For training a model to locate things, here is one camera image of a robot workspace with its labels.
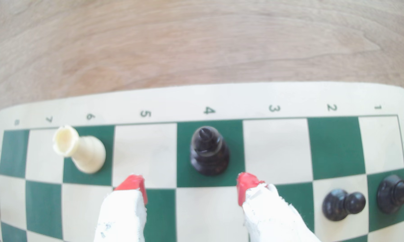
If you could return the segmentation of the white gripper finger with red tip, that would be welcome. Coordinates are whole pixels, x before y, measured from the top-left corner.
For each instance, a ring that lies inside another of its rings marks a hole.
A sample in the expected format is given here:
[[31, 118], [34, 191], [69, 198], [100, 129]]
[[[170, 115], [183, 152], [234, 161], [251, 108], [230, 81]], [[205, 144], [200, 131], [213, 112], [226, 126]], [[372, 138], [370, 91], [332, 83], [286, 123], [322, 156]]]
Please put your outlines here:
[[144, 177], [129, 175], [102, 202], [94, 242], [144, 242], [147, 202]]
[[319, 242], [296, 208], [273, 184], [242, 172], [237, 177], [238, 205], [251, 242]]

